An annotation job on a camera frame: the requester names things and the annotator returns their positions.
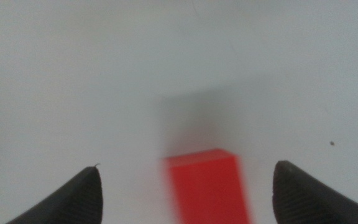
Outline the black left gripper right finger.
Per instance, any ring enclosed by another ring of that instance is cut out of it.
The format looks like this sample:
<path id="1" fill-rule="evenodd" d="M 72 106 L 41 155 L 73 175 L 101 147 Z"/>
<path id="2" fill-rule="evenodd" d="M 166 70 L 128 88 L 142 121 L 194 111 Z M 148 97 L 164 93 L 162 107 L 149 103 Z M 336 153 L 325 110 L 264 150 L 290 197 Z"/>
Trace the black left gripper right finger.
<path id="1" fill-rule="evenodd" d="M 273 173 L 272 205 L 278 224 L 358 224 L 358 203 L 289 161 Z"/>

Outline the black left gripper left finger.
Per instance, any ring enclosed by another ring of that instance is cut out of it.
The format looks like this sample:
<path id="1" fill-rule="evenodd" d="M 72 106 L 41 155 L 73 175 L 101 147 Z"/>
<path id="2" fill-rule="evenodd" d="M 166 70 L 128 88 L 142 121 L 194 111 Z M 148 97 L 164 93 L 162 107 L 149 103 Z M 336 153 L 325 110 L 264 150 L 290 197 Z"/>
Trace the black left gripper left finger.
<path id="1" fill-rule="evenodd" d="M 103 190 L 97 167 L 85 167 L 68 182 L 11 220 L 10 224 L 101 224 Z"/>

